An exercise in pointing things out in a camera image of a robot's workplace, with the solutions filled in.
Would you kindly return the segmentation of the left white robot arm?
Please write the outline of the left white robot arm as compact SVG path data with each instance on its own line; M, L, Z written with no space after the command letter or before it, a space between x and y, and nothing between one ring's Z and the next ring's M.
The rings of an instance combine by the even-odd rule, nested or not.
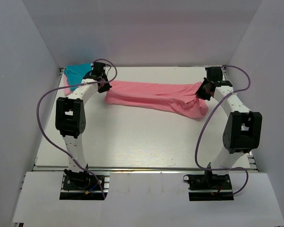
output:
M55 127L62 135L69 157L68 169L72 172L83 172L88 169L84 158L82 134L86 128L84 105L96 92L108 91L106 64L95 62L84 74L83 86L78 86L66 97L56 101Z

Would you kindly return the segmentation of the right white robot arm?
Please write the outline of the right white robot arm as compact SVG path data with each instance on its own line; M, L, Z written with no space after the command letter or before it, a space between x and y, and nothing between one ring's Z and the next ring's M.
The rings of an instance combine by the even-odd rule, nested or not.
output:
M228 117L225 129L222 134L223 148L204 170L228 171L244 154L258 148L260 143L262 114L251 111L239 99L238 93L247 91L251 85L248 73L240 70L248 80L245 88L235 90L230 81L226 80L222 67L207 67L206 77L196 91L197 98L209 101L211 98L218 103L211 111L199 134L196 149L199 149L202 135L215 111L221 107Z

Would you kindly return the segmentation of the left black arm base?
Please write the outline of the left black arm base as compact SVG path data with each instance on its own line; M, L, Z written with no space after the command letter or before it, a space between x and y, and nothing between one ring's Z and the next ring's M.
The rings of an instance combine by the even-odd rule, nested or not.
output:
M88 172L73 172L64 169L60 200L68 201L103 201L108 194L109 176L96 175L98 180Z

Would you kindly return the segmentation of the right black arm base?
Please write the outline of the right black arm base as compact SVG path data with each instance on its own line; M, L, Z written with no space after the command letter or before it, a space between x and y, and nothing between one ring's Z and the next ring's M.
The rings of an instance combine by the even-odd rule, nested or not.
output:
M233 201L232 184L229 174L217 175L212 171L203 174L186 174L183 181L188 183L189 201Z

